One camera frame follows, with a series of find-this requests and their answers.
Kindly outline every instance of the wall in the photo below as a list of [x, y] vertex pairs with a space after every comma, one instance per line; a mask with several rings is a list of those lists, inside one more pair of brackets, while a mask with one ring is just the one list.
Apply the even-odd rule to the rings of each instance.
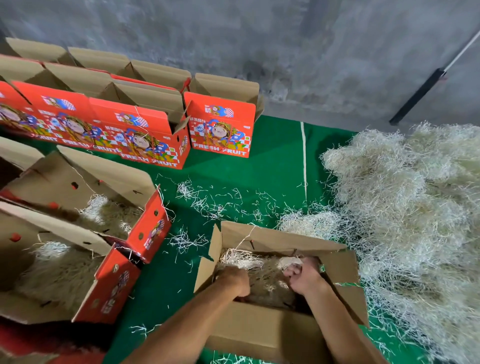
[[[257, 81], [267, 114], [391, 131], [480, 28], [478, 0], [0, 0], [12, 36]], [[480, 41], [401, 122], [480, 120]]]

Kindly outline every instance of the ventilation hole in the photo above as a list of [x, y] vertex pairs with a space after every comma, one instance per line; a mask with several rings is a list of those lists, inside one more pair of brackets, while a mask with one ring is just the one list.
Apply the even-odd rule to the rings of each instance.
[[14, 243], [16, 243], [17, 241], [19, 241], [20, 239], [22, 238], [22, 236], [16, 232], [14, 232], [12, 234], [12, 236], [10, 237], [10, 240], [13, 241]]

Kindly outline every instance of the person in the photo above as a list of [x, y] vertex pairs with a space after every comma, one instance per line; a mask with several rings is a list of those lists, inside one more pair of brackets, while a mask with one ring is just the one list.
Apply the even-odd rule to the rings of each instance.
[[[303, 258], [302, 261], [302, 266], [289, 266], [284, 274], [292, 290], [305, 297], [335, 362], [388, 364], [321, 277], [318, 260]], [[195, 363], [230, 302], [249, 294], [247, 271], [226, 267], [213, 284], [150, 334], [123, 364]]]

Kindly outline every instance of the fist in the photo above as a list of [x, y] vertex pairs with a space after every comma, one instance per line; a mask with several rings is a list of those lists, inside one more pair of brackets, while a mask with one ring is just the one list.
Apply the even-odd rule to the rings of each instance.
[[245, 297], [250, 294], [250, 279], [245, 269], [225, 267], [220, 271], [216, 280], [231, 285], [235, 289], [237, 297]]
[[298, 294], [305, 295], [306, 292], [320, 284], [328, 283], [320, 276], [319, 261], [317, 258], [302, 258], [301, 266], [292, 264], [283, 274], [290, 280], [290, 287]]

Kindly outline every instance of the green carpet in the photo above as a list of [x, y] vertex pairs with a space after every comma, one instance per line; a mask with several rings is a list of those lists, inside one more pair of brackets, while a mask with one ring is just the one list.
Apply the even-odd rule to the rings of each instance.
[[[353, 132], [305, 124], [307, 140], [307, 203], [331, 196], [325, 191], [329, 173], [318, 156], [329, 148], [345, 145]], [[25, 141], [47, 153], [55, 146], [40, 141]], [[214, 221], [191, 207], [192, 201], [178, 198], [176, 183], [190, 179], [199, 196], [210, 205], [221, 205], [224, 219], [274, 228], [288, 206], [304, 208], [303, 152], [300, 123], [262, 116], [255, 124], [250, 158], [239, 158], [192, 150], [183, 170], [125, 161], [120, 157], [98, 154], [148, 172], [160, 184], [164, 203], [176, 214], [171, 233], [188, 230], [191, 239], [204, 234], [209, 238]], [[185, 254], [164, 241], [151, 264], [146, 265], [117, 320], [117, 333], [104, 363], [116, 364], [139, 346], [145, 336], [132, 333], [134, 326], [150, 330], [164, 322], [192, 298], [200, 256], [208, 246], [191, 248]], [[418, 362], [424, 351], [415, 345], [400, 343], [396, 333], [372, 329], [369, 336], [384, 343], [387, 359], [394, 364]], [[199, 363], [210, 363], [215, 355], [204, 350]]]

